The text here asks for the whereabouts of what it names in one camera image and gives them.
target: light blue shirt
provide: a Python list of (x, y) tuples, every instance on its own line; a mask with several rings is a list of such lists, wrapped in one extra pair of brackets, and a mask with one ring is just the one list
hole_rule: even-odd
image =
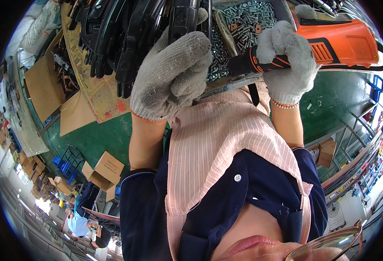
[(67, 222), (68, 228), (78, 237), (85, 236), (90, 232), (90, 229), (87, 228), (88, 219), (80, 216), (77, 212), (74, 213), (72, 219), (68, 218)]

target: wooden board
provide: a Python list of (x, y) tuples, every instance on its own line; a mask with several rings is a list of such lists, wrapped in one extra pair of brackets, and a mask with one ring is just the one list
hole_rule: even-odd
[(115, 72), (101, 79), (90, 77), (90, 65), (84, 64), (87, 51), (78, 46), (80, 23), (75, 30), (68, 30), (71, 19), (67, 14), (71, 6), (64, 3), (61, 8), (62, 29), (69, 59), (74, 69), (80, 90), (88, 102), (98, 123), (105, 122), (119, 115), (130, 112), (129, 99), (118, 98), (116, 95)]
[(97, 212), (97, 211), (93, 211), (93, 210), (85, 208), (85, 207), (82, 207), (82, 208), (85, 211), (89, 212), (90, 214), (95, 215), (96, 217), (104, 218), (104, 219), (115, 221), (115, 222), (120, 222), (120, 219), (118, 217), (107, 215), (107, 214), (103, 214), (103, 213), (100, 213), (100, 212)]

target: factory floor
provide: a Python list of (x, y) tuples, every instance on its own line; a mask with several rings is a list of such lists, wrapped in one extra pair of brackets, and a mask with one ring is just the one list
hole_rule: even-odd
[[(369, 78), (370, 75), (335, 71), (318, 73), (313, 90), (306, 93), (300, 102), (305, 143), (331, 132), (342, 124), (341, 120), (353, 125), (354, 117), (350, 111), (358, 115), (363, 107), (369, 106), (369, 94), (365, 92), (366, 77)], [(50, 151), (43, 153), (42, 157), (50, 169), (55, 169), (52, 163), (53, 157), (57, 154), (62, 155), (70, 144), (81, 151), (91, 166), (95, 166), (106, 150), (125, 164), (123, 172), (130, 169), (128, 157), (132, 131), (130, 113), (101, 124), (90, 123), (63, 137), (59, 136), (59, 124), (58, 120), (43, 135)]]

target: black strap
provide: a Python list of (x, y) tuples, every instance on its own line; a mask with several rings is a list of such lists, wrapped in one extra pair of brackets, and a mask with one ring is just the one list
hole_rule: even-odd
[(249, 94), (251, 95), (252, 104), (257, 107), (259, 104), (259, 95), (255, 84), (248, 84)]

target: woman's arm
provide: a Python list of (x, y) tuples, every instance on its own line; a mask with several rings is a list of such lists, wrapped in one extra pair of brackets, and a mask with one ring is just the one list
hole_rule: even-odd
[(130, 169), (156, 170), (163, 154), (167, 121), (150, 122), (132, 114), (132, 136), (129, 144)]
[(303, 125), (299, 107), (284, 109), (272, 104), (272, 124), (290, 149), (303, 147)]

